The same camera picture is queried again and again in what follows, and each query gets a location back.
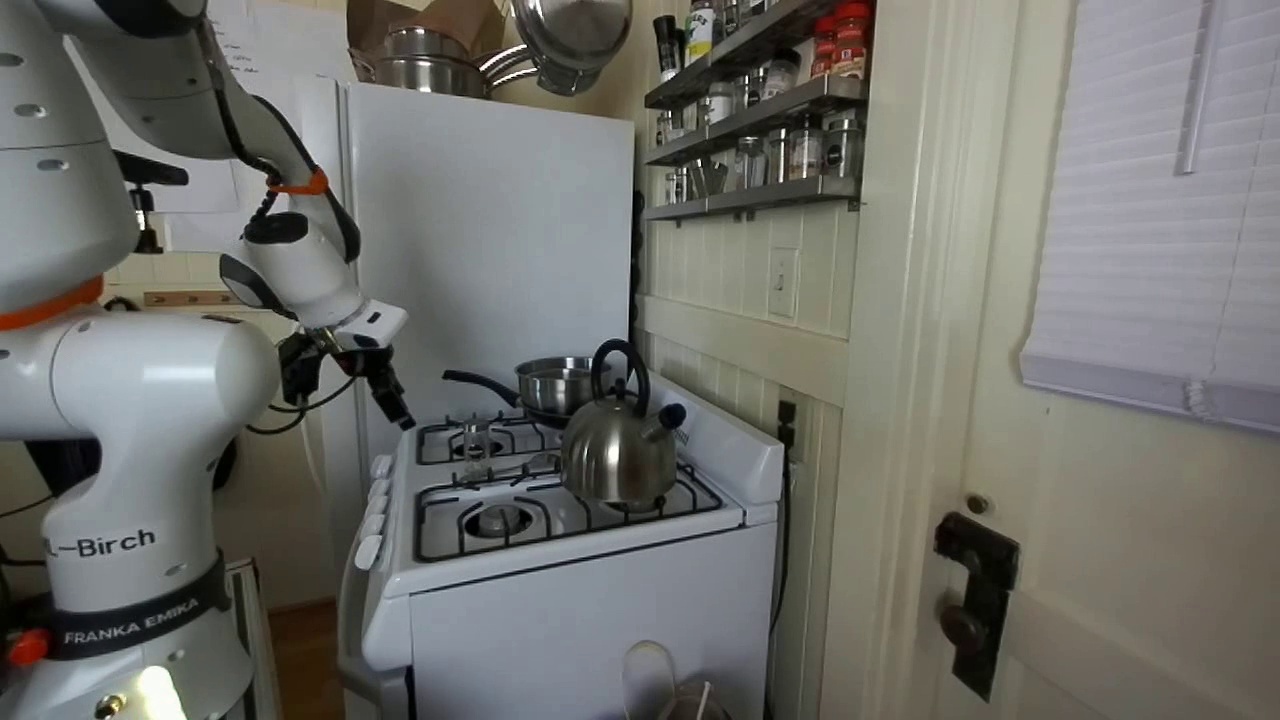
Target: door frame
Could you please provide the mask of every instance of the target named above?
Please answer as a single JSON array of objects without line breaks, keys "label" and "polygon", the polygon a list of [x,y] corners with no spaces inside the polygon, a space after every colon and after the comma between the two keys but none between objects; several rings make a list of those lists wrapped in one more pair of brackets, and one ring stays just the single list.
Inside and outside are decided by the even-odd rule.
[{"label": "door frame", "polygon": [[821,716],[933,713],[1029,2],[879,0]]}]

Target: kettle handle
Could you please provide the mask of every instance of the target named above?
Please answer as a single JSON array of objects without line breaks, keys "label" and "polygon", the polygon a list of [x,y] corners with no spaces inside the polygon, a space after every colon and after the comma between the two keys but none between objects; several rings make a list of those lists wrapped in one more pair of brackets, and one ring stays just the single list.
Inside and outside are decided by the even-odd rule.
[{"label": "kettle handle", "polygon": [[643,361],[639,361],[639,353],[628,344],[628,340],[608,340],[608,344],[601,344],[595,346],[595,355],[593,355],[593,391],[595,395],[608,395],[608,386],[603,386],[603,361],[613,355],[613,353],[622,353],[628,355],[628,377],[636,377],[636,416],[643,416],[646,411],[646,369],[643,369]]}]

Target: stovetop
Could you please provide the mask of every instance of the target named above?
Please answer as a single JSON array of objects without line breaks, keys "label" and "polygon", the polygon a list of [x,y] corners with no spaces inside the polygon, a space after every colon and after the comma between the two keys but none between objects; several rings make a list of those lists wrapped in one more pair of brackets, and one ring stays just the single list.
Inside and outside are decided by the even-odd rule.
[{"label": "stovetop", "polygon": [[588,530],[663,523],[724,507],[681,461],[673,486],[651,507],[613,507],[568,490],[558,428],[522,416],[444,420],[414,432],[413,556],[457,561]]}]

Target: refrigerator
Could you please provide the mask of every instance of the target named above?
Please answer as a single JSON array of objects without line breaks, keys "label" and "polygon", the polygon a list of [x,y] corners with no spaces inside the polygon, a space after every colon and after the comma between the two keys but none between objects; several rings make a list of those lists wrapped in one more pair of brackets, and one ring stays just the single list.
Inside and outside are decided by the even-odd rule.
[{"label": "refrigerator", "polygon": [[[315,85],[301,104],[358,223],[362,291],[408,311],[397,372],[420,422],[503,407],[444,369],[514,384],[522,361],[628,337],[631,123],[380,85]],[[367,461],[397,428],[362,391],[313,422],[330,545],[348,547]]]}]

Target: window blind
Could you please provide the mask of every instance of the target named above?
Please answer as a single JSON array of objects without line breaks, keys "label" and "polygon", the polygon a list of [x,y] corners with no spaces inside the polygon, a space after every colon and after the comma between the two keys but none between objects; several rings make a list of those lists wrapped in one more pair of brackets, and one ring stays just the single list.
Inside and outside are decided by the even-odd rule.
[{"label": "window blind", "polygon": [[1280,2],[1080,0],[1023,384],[1280,432]]}]

